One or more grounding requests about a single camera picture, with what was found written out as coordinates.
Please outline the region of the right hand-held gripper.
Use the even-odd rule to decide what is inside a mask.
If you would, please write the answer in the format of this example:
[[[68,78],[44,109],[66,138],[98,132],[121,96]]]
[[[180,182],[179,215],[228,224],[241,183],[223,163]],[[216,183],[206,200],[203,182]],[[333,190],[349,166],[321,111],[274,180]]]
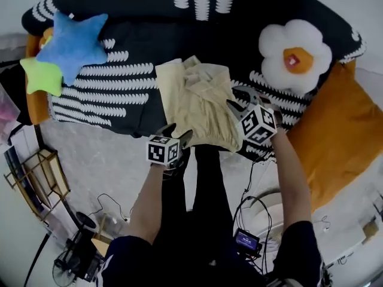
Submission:
[[[235,101],[226,100],[227,107],[239,121],[239,128],[242,130],[244,140],[262,145],[281,127],[280,108],[250,86],[235,86],[232,91],[240,104],[248,104],[244,108]]]

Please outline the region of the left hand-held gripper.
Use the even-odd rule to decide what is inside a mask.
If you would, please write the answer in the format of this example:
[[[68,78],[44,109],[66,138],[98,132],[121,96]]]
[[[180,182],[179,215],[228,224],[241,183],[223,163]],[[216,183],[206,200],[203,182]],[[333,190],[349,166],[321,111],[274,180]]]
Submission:
[[[176,126],[176,123],[163,126],[148,138],[146,144],[146,160],[151,165],[163,166],[166,176],[175,176],[178,173],[182,165],[181,149],[187,148],[193,137],[193,130],[188,130],[178,139],[171,138]]]

